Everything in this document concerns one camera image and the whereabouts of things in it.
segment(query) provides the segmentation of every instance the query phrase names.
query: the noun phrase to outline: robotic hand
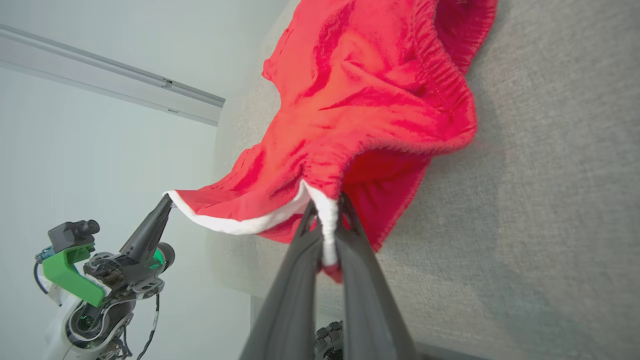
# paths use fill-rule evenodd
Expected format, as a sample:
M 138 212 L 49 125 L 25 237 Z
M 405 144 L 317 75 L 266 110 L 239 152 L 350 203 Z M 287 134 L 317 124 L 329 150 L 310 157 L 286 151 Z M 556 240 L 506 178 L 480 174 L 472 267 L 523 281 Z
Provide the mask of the robotic hand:
M 147 350 L 156 329 L 160 291 L 158 278 L 175 259 L 171 246 L 161 243 L 172 202 L 165 195 L 149 213 L 119 254 L 95 251 L 93 235 L 100 231 L 93 220 L 66 222 L 49 231 L 52 245 L 36 255 L 34 275 L 40 289 L 60 306 L 47 330 L 45 360 L 115 360 L 132 356 L 126 328 L 136 301 L 156 296 L 156 318 Z M 87 260 L 84 276 L 74 263 Z M 38 278 L 52 282 L 47 291 Z

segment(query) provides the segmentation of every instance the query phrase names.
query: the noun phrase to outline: green mount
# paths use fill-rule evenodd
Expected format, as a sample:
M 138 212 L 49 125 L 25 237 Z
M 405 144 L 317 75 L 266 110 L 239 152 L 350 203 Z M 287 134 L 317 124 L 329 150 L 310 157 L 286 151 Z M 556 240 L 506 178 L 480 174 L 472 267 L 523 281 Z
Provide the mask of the green mount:
M 104 299 L 104 290 L 91 282 L 91 280 L 80 275 L 75 263 L 87 260 L 91 255 L 94 243 L 70 247 L 45 259 L 42 263 L 42 272 L 45 277 L 67 290 L 71 294 L 79 297 L 87 303 L 99 307 Z
M 156 249 L 154 256 L 151 258 L 151 261 L 147 261 L 145 263 L 151 270 L 164 265 L 164 258 L 162 256 L 162 252 L 160 249 Z

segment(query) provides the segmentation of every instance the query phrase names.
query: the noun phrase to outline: gray fabric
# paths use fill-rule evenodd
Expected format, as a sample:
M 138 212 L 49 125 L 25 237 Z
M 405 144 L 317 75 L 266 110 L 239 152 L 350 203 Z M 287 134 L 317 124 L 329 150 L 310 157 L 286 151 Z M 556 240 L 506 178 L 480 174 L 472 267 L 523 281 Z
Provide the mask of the gray fabric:
M 378 254 L 416 340 L 490 359 L 639 358 L 638 19 L 635 0 L 501 1 L 467 76 L 477 137 L 433 162 Z M 280 105 L 260 68 L 223 109 L 220 177 Z M 286 246 L 211 238 L 221 280 L 263 297 Z M 322 311 L 340 315 L 341 291 L 322 277 Z

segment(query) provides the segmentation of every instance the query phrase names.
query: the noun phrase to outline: cable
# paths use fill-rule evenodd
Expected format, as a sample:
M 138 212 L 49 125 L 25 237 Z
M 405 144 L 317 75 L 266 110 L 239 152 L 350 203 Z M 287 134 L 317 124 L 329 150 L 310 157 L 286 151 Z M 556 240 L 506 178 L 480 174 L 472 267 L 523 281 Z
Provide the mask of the cable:
M 33 267 L 33 278 L 36 281 L 36 284 L 38 284 L 38 287 L 42 290 L 42 292 L 44 293 L 44 295 L 48 294 L 49 292 L 44 288 L 44 286 L 42 286 L 42 283 L 40 282 L 40 278 L 38 278 L 38 263 L 36 263 L 36 265 Z
M 144 355 L 145 352 L 147 352 L 149 344 L 151 344 L 151 340 L 154 339 L 154 333 L 156 332 L 156 326 L 158 325 L 159 314 L 160 314 L 160 293 L 157 293 L 156 294 L 156 317 L 154 318 L 154 326 L 151 328 L 151 333 L 149 334 L 149 340 L 145 344 L 145 348 L 142 349 L 142 352 L 140 353 L 140 355 L 138 355 L 138 358 L 136 360 L 140 360 L 142 358 L 142 355 Z
M 118 345 L 120 346 L 120 350 L 122 350 L 122 355 L 118 356 L 119 359 L 126 359 L 130 356 L 133 356 L 131 349 L 129 349 L 129 345 L 127 344 L 127 327 L 124 327 L 124 334 L 122 335 L 122 340 L 118 339 Z
M 102 309 L 100 311 L 100 315 L 102 315 L 103 320 L 100 321 L 100 323 L 102 324 L 102 327 L 100 328 L 100 332 L 98 332 L 98 335 L 92 337 L 92 338 L 85 338 L 83 335 L 78 334 L 74 327 L 69 327 L 69 331 L 75 336 L 77 337 L 80 341 L 93 341 L 96 340 L 98 337 L 100 337 L 100 334 L 102 334 L 104 332 L 104 327 L 106 325 L 106 322 L 104 321 L 104 316 L 106 313 L 109 312 L 109 310 L 111 310 L 112 307 L 119 305 L 119 304 L 124 304 L 125 302 L 132 302 L 132 301 L 136 301 L 136 299 L 129 299 L 129 300 L 125 300 L 125 301 L 119 301 L 119 302 L 114 302 L 113 304 L 109 305 L 109 307 L 107 307 L 106 309 Z M 72 313 L 71 316 L 74 316 L 76 312 L 82 310 L 83 306 L 78 306 L 77 309 L 75 309 Z
M 124 327 L 124 349 L 127 351 L 127 354 L 125 355 L 125 359 L 129 356 L 133 356 L 133 353 L 131 352 L 131 349 L 129 349 L 129 344 L 127 344 L 127 327 Z

